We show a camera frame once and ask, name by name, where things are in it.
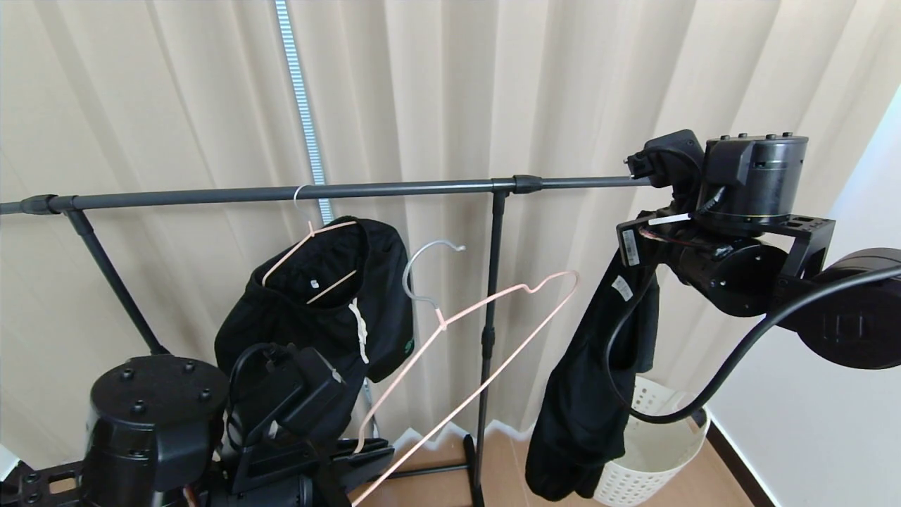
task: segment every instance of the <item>white drawstring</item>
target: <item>white drawstring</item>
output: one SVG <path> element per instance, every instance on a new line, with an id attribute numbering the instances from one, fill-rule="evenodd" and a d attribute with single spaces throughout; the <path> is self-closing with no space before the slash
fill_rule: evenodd
<path id="1" fill-rule="evenodd" d="M 350 305 L 347 306 L 351 312 L 353 312 L 354 317 L 357 318 L 357 339 L 359 340 L 359 356 L 363 358 L 363 363 L 369 364 L 369 358 L 366 357 L 366 336 L 368 332 L 366 331 L 366 320 L 363 320 L 363 316 L 359 313 L 359 308 L 357 308 L 357 298 L 354 298 L 353 301 L 350 302 Z"/>

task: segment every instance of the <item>vertical pole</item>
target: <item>vertical pole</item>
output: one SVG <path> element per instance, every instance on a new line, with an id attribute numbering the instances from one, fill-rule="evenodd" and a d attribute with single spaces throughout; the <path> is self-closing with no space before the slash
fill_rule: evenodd
<path id="1" fill-rule="evenodd" d="M 147 324 L 147 320 L 144 319 L 144 316 L 138 309 L 138 305 L 132 299 L 132 295 L 125 287 L 122 278 L 119 277 L 119 273 L 115 270 L 113 262 L 110 261 L 109 256 L 106 255 L 106 250 L 104 250 L 104 246 L 100 244 L 97 235 L 94 234 L 94 228 L 87 219 L 85 212 L 80 209 L 71 209 L 65 213 L 69 222 L 75 227 L 75 232 L 81 236 L 81 239 L 85 242 L 85 246 L 87 246 L 87 250 L 91 253 L 91 256 L 94 257 L 94 262 L 97 263 L 97 267 L 100 268 L 106 281 L 110 284 L 110 287 L 113 288 L 116 298 L 119 298 L 119 302 L 122 303 L 125 312 L 128 313 L 128 316 L 132 319 L 134 326 L 138 328 L 138 332 L 141 333 L 141 338 L 144 339 L 144 343 L 150 348 L 150 353 L 168 354 L 169 351 L 166 350 L 166 347 L 164 347 L 153 335 L 150 325 Z"/>
<path id="2" fill-rule="evenodd" d="M 497 275 L 501 259 L 501 229 L 504 225 L 504 206 L 509 195 L 506 191 L 494 192 L 491 206 L 491 246 L 488 256 L 488 296 L 497 292 Z M 482 329 L 482 380 L 491 375 L 491 355 L 495 347 L 495 302 L 485 306 L 485 327 Z M 488 412 L 488 389 L 478 396 L 478 429 L 476 438 L 478 450 L 473 470 L 473 487 L 482 489 L 482 457 L 485 454 L 485 423 Z"/>

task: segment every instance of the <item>white laundry basket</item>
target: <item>white laundry basket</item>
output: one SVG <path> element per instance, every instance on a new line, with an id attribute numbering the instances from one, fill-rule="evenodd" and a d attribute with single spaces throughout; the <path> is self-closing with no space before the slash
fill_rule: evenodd
<path id="1" fill-rule="evenodd" d="M 685 396 L 647 379 L 635 378 L 632 406 L 650 415 L 671 413 Z M 606 464 L 595 500 L 610 507 L 632 507 L 651 498 L 689 461 L 707 435 L 710 418 L 703 412 L 696 429 L 684 419 L 650 424 L 630 417 L 625 429 L 625 455 Z"/>

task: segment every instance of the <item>black clothing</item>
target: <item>black clothing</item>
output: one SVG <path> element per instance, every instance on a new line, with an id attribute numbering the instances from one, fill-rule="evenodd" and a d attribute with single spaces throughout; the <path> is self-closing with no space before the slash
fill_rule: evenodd
<path id="1" fill-rule="evenodd" d="M 268 277 L 265 287 L 263 276 L 289 249 L 254 270 L 215 339 L 216 362 L 226 373 L 241 352 L 257 343 L 313 346 L 331 363 L 348 389 L 314 427 L 313 438 L 337 438 L 350 423 L 363 377 L 381 381 L 414 348 L 413 304 L 401 280 L 407 262 L 404 243 L 392 226 L 375 220 L 342 217 L 330 226 L 350 221 L 357 223 L 307 240 Z M 353 270 L 357 272 L 348 280 L 306 304 Z M 365 320 L 368 364 L 360 353 L 361 323 L 351 306 Z M 253 377 L 242 372 L 241 381 Z"/>
<path id="2" fill-rule="evenodd" d="M 604 464 L 625 453 L 629 412 L 608 387 L 601 361 L 627 300 L 636 297 L 649 276 L 654 277 L 651 285 L 620 330 L 611 354 L 619 391 L 631 400 L 636 372 L 651 369 L 660 287 L 653 268 L 626 268 L 619 253 L 551 373 L 525 464 L 529 488 L 547 500 L 556 502 L 573 492 L 591 498 Z"/>

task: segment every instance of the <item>curtain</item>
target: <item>curtain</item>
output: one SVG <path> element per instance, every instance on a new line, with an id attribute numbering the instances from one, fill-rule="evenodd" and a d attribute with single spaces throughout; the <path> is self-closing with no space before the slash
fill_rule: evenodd
<path id="1" fill-rule="evenodd" d="M 270 2 L 4 2 L 3 201 L 39 193 L 311 183 Z M 624 175 L 682 128 L 811 142 L 796 211 L 824 214 L 901 82 L 890 0 L 297 2 L 288 6 L 329 183 Z M 583 285 L 492 385 L 489 420 L 527 429 L 609 258 L 614 226 L 666 190 L 508 199 L 500 286 L 564 269 Z M 485 296 L 488 195 L 334 200 L 395 226 L 445 314 Z M 304 203 L 306 214 L 315 203 Z M 291 203 L 88 212 L 160 341 L 213 361 L 250 270 L 304 235 Z M 35 466 L 79 459 L 94 379 L 142 341 L 63 217 L 4 217 L 0 440 Z M 749 320 L 661 270 L 651 377 L 696 390 Z M 495 365 L 569 287 L 497 305 Z M 453 325 L 378 414 L 424 432 L 478 386 L 484 312 Z M 436 326 L 417 308 L 417 338 Z M 374 386 L 378 396 L 381 385 Z M 455 420 L 475 426 L 476 407 Z"/>

